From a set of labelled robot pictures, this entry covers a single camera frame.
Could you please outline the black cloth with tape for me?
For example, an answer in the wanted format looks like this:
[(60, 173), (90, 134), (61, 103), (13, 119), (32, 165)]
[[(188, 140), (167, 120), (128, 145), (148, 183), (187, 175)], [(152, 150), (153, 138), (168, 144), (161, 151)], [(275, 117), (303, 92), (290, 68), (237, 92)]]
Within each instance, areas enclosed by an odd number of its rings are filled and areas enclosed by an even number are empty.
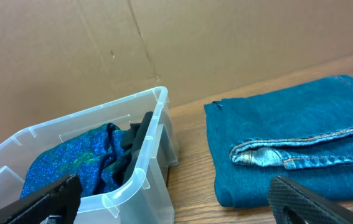
[(140, 123), (131, 123), (122, 135), (121, 148), (124, 152), (114, 163), (112, 172), (112, 178), (118, 186), (125, 184), (132, 176), (152, 116), (152, 111), (145, 113)]

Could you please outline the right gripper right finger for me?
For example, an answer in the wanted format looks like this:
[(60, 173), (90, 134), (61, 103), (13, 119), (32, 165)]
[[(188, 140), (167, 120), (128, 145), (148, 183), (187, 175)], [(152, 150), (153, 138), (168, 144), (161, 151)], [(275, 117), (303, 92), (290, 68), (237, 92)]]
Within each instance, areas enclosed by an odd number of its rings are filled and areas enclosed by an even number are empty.
[(277, 224), (353, 224), (352, 211), (285, 176), (272, 178), (268, 203)]

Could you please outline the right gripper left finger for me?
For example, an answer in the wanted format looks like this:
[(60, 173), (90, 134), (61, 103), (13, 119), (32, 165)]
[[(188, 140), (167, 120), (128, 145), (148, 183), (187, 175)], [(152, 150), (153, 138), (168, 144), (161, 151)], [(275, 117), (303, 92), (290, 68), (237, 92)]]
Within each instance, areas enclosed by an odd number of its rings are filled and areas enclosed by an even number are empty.
[(0, 209), (0, 224), (73, 224), (81, 202), (78, 175), (66, 175), (36, 192)]

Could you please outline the blue denim jeans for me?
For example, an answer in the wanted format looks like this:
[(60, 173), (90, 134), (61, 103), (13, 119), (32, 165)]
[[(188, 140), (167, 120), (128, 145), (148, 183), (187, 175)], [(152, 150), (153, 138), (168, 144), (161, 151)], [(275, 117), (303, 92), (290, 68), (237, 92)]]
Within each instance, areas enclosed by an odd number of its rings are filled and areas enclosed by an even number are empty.
[(267, 205), (278, 175), (328, 199), (353, 200), (352, 77), (225, 98), (204, 109), (221, 206)]

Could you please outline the blue green sequin cloth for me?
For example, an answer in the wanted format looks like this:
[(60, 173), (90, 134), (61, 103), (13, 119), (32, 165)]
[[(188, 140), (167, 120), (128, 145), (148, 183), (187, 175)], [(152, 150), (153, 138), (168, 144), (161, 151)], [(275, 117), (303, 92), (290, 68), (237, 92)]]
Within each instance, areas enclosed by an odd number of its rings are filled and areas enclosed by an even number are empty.
[(80, 179), (82, 197), (118, 189), (131, 160), (130, 150), (121, 147), (126, 133), (108, 123), (43, 152), (27, 171), (21, 197), (71, 174)]

